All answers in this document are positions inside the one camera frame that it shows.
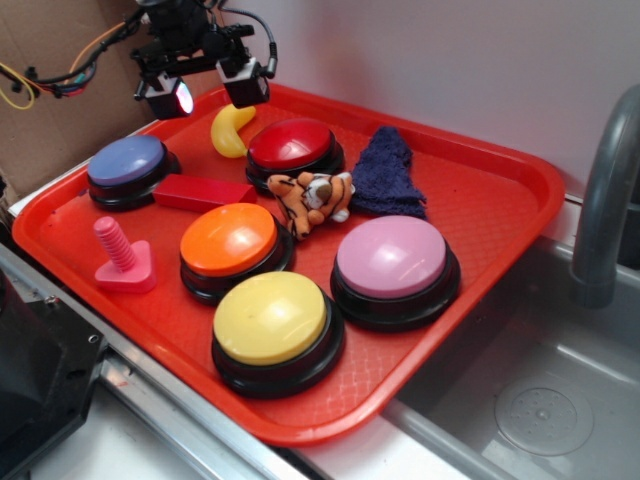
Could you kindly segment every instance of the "cardboard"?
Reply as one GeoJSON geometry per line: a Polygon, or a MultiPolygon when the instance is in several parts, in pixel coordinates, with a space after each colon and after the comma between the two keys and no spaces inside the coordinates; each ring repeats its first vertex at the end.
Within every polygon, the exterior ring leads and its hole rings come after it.
{"type": "MultiPolygon", "coordinates": [[[[62,75],[87,44],[136,9],[134,0],[0,0],[0,62],[21,73],[33,65],[41,78],[62,75]]],[[[134,37],[109,48],[81,95],[42,95],[26,111],[0,100],[0,176],[8,203],[154,120],[146,102],[133,100],[139,76],[129,58],[133,48],[150,39],[142,26],[134,37]]],[[[219,84],[215,72],[185,81],[194,95],[219,84]]],[[[26,94],[11,92],[4,77],[0,88],[15,103],[27,103],[26,94]]]]}

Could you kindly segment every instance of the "tiger plush toy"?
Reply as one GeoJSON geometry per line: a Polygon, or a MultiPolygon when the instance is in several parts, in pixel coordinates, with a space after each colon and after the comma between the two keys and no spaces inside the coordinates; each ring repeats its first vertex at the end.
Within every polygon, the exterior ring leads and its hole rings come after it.
{"type": "Polygon", "coordinates": [[[276,197],[289,232],[299,241],[327,218],[346,221],[347,207],[355,193],[349,172],[338,175],[302,172],[298,178],[271,175],[267,188],[276,197]]]}

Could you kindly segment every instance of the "white wall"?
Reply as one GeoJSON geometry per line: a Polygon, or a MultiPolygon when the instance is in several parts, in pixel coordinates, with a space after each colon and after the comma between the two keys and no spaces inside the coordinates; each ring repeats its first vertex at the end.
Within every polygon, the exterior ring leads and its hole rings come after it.
{"type": "MultiPolygon", "coordinates": [[[[270,25],[277,83],[532,153],[577,194],[613,105],[640,82],[638,0],[229,6],[270,25]]],[[[247,41],[261,60],[263,42],[247,41]]]]}

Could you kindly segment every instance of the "drain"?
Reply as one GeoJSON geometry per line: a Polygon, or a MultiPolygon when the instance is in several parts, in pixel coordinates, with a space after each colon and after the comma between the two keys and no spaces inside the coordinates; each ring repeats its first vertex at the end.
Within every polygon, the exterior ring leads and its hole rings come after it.
{"type": "Polygon", "coordinates": [[[593,429],[587,399],[570,384],[550,376],[529,377],[509,385],[495,408],[500,431],[515,446],[544,456],[580,448],[593,429]]]}

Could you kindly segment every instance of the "yellow banana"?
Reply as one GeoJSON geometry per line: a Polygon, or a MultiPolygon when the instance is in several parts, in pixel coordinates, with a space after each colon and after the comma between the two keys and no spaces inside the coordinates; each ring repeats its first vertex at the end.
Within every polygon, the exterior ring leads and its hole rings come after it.
{"type": "Polygon", "coordinates": [[[243,157],[247,147],[238,131],[253,119],[256,107],[236,108],[229,104],[218,112],[211,124],[211,141],[217,152],[227,158],[243,157]]]}

